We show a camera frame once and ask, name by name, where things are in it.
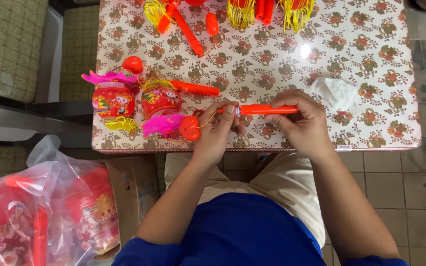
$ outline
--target printed pattern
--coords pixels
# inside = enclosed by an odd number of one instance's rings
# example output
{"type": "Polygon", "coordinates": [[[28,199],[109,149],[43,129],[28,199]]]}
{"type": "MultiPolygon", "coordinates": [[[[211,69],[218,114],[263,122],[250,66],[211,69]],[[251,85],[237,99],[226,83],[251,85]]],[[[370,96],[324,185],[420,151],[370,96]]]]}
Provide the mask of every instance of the printed pattern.
{"type": "MultiPolygon", "coordinates": [[[[181,30],[171,25],[160,34],[145,20],[141,0],[102,0],[98,35],[97,71],[104,74],[130,55],[140,57],[164,79],[179,79],[220,88],[219,97],[181,93],[182,113],[192,114],[213,102],[268,103],[288,89],[309,92],[319,76],[355,85],[355,105],[337,111],[321,95],[309,93],[327,111],[328,130],[335,147],[354,150],[406,150],[419,145],[421,130],[412,70],[407,24],[402,0],[317,0],[311,19],[299,33],[283,33],[284,12],[277,9],[270,25],[261,22],[246,29],[229,27],[226,1],[209,1],[220,33],[206,33],[206,11],[183,3],[181,13],[204,46],[213,50],[196,56],[181,30]]],[[[138,124],[141,94],[136,96],[138,124]]],[[[292,150],[278,128],[263,116],[240,118],[247,134],[229,136],[229,150],[292,150]]],[[[110,153],[187,151],[195,144],[142,137],[142,129],[112,131],[99,116],[93,119],[92,146],[110,153]]]]}

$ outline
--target sleeve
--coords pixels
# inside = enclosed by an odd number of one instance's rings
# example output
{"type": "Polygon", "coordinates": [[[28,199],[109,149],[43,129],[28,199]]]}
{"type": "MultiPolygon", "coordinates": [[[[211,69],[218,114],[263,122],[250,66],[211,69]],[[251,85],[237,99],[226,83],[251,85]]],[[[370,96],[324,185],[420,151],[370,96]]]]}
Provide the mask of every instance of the sleeve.
{"type": "Polygon", "coordinates": [[[178,265],[182,248],[178,244],[156,245],[133,238],[123,246],[111,266],[178,265]]]}
{"type": "Polygon", "coordinates": [[[408,266],[408,264],[400,258],[385,259],[379,256],[368,256],[345,260],[343,266],[408,266]]]}

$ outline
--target white tissue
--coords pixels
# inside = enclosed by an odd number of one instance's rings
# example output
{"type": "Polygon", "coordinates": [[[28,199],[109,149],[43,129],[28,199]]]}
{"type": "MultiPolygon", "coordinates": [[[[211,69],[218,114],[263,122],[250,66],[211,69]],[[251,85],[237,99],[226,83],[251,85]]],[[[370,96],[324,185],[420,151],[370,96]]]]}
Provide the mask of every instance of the white tissue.
{"type": "Polygon", "coordinates": [[[346,111],[355,103],[356,88],[338,79],[318,77],[310,92],[322,96],[338,111],[346,111]]]}

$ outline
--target hand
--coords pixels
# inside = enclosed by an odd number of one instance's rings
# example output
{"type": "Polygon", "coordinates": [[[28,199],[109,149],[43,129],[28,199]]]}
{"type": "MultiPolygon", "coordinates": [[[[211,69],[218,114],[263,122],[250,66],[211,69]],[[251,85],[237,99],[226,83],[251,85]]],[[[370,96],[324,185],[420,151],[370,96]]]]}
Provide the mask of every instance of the hand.
{"type": "Polygon", "coordinates": [[[213,103],[208,107],[203,115],[198,118],[198,124],[204,125],[200,128],[200,138],[195,142],[192,161],[207,167],[218,164],[223,157],[228,145],[228,134],[235,132],[238,136],[246,133],[246,128],[235,115],[238,102],[223,101],[213,103]],[[216,114],[218,109],[228,106],[223,114],[216,114]]]}
{"type": "Polygon", "coordinates": [[[303,118],[296,122],[283,115],[272,114],[264,117],[272,121],[287,137],[293,148],[305,154],[310,160],[325,158],[334,151],[328,136],[325,108],[301,90],[287,90],[277,94],[270,102],[272,108],[295,105],[303,118]]]}

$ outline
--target person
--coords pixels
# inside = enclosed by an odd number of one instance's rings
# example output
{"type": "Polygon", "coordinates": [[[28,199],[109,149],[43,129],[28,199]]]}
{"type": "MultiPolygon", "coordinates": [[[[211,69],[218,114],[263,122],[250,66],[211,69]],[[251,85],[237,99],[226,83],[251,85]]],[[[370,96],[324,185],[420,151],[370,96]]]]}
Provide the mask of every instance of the person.
{"type": "Polygon", "coordinates": [[[248,184],[229,181],[216,164],[230,130],[245,134],[237,105],[212,104],[199,124],[226,111],[201,129],[193,154],[167,155],[167,190],[112,265],[324,266],[324,225],[341,265],[407,265],[335,152],[324,107],[300,90],[282,92],[270,105],[295,105],[302,119],[264,117],[298,152],[278,154],[248,184]]]}

